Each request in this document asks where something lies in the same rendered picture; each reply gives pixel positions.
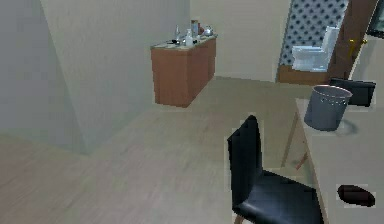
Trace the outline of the black oval object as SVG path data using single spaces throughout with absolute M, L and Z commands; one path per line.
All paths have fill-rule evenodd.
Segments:
M 376 202 L 372 193 L 356 185 L 340 185 L 337 193 L 339 198 L 348 204 L 372 207 Z

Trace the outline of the brown wooden counter cabinet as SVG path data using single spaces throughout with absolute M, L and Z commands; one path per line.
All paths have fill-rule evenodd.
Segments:
M 160 44 L 151 47 L 157 104 L 188 107 L 215 73 L 216 36 L 191 47 Z

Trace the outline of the black chair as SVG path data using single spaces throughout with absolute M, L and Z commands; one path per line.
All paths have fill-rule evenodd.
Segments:
M 325 224 L 315 189 L 263 168 L 255 116 L 227 143 L 234 224 Z

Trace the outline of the brown wooden door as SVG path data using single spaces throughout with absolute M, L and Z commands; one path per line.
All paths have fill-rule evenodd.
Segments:
M 348 79 L 360 49 L 348 55 L 349 40 L 362 40 L 379 0 L 349 0 L 334 47 L 327 75 L 329 78 Z

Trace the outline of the pale wooden table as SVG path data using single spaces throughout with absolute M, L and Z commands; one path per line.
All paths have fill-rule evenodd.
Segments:
M 289 135 L 297 129 L 304 134 L 324 224 L 384 224 L 384 107 L 349 106 L 338 129 L 326 132 L 304 122 L 308 103 L 295 100 Z M 344 203 L 337 193 L 343 184 L 371 192 L 375 205 Z

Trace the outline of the white toilet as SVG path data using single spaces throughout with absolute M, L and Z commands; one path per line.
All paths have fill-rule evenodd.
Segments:
M 292 55 L 294 61 L 292 68 L 298 71 L 326 72 L 339 31 L 338 27 L 327 26 L 321 47 L 293 46 Z

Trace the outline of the dark framed window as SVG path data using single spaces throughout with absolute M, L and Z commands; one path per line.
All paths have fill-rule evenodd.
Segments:
M 384 0 L 377 3 L 366 34 L 384 39 Z

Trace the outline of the black box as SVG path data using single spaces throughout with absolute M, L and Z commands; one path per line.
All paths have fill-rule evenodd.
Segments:
M 369 107 L 372 102 L 373 93 L 376 84 L 374 82 L 345 80 L 340 78 L 331 78 L 331 86 L 337 86 L 346 89 L 352 93 L 348 104 L 355 106 Z

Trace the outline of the grey perforated bin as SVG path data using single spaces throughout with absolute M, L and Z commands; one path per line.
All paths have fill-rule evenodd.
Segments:
M 319 131 L 335 131 L 353 94 L 341 87 L 316 85 L 304 116 L 304 122 Z

